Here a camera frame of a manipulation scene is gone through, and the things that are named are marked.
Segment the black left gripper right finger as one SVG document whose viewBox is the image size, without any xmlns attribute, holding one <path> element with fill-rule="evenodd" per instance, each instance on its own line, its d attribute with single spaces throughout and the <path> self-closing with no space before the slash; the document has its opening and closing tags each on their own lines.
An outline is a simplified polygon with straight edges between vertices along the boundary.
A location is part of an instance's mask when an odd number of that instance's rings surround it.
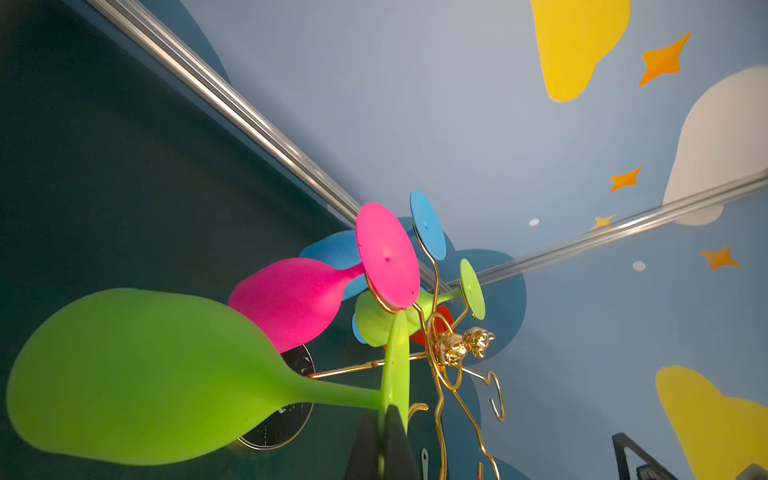
<svg viewBox="0 0 768 480">
<path fill-rule="evenodd" d="M 402 418 L 395 405 L 389 405 L 383 427 L 383 465 L 385 480 L 419 480 L 413 451 Z"/>
</svg>

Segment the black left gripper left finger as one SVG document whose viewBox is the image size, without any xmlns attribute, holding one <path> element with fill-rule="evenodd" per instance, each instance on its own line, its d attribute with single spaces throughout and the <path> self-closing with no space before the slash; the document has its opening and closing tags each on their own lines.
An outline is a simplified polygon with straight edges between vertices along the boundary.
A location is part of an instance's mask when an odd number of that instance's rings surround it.
<svg viewBox="0 0 768 480">
<path fill-rule="evenodd" d="M 351 455 L 345 471 L 345 480 L 376 480 L 378 478 L 379 433 L 377 414 L 366 411 L 361 419 Z"/>
</svg>

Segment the green wine glass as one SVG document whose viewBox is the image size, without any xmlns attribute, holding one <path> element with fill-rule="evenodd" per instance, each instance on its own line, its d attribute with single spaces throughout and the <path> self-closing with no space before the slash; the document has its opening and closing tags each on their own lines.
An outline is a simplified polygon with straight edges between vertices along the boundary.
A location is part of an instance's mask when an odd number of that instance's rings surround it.
<svg viewBox="0 0 768 480">
<path fill-rule="evenodd" d="M 467 316 L 472 315 L 478 320 L 484 320 L 486 317 L 484 294 L 479 279 L 477 278 L 477 274 L 467 259 L 461 260 L 459 272 L 459 289 L 448 293 L 438 294 L 437 307 L 461 298 L 467 303 Z M 428 320 L 429 316 L 435 311 L 433 300 L 433 294 L 421 290 L 416 302 L 404 309 L 405 315 L 407 309 L 413 308 L 418 312 L 418 315 L 419 311 L 421 311 L 424 319 Z M 394 312 L 399 311 L 394 305 L 389 304 L 389 307 Z M 359 330 L 366 340 L 367 345 L 371 347 L 381 347 L 387 344 L 390 327 L 395 319 L 394 312 L 390 312 L 383 308 L 377 298 L 369 290 L 364 291 L 357 297 L 354 314 L 357 316 Z"/>
<path fill-rule="evenodd" d="M 391 330 L 379 389 L 302 376 L 248 318 L 198 296 L 116 288 L 61 308 L 16 357 L 10 422 L 33 447 L 153 466 L 218 450 L 298 403 L 409 414 L 409 352 Z"/>
</svg>

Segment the red wine glass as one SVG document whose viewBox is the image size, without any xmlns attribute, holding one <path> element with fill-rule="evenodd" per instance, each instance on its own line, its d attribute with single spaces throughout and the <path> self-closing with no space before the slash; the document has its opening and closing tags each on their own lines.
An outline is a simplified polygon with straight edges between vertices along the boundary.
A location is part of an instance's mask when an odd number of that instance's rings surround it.
<svg viewBox="0 0 768 480">
<path fill-rule="evenodd" d="M 439 335 L 445 333 L 447 331 L 447 327 L 454 324 L 454 319 L 449 309 L 444 305 L 439 305 L 437 307 L 437 312 L 444 318 L 444 320 L 436 318 L 434 321 L 434 331 L 437 335 Z M 406 310 L 406 318 L 408 331 L 410 332 L 410 341 L 416 343 L 422 348 L 425 348 L 426 340 L 424 332 L 421 328 L 418 312 L 413 308 L 409 308 Z"/>
</svg>

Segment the pink wine glass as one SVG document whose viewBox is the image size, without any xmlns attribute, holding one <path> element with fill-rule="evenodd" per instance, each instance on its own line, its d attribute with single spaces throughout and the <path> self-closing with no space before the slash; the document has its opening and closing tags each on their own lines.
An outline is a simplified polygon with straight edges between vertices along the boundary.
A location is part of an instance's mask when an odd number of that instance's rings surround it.
<svg viewBox="0 0 768 480">
<path fill-rule="evenodd" d="M 273 263 L 242 280 L 227 305 L 255 323 L 278 352 L 306 344 L 336 317 L 343 293 L 365 271 L 306 258 Z"/>
</svg>

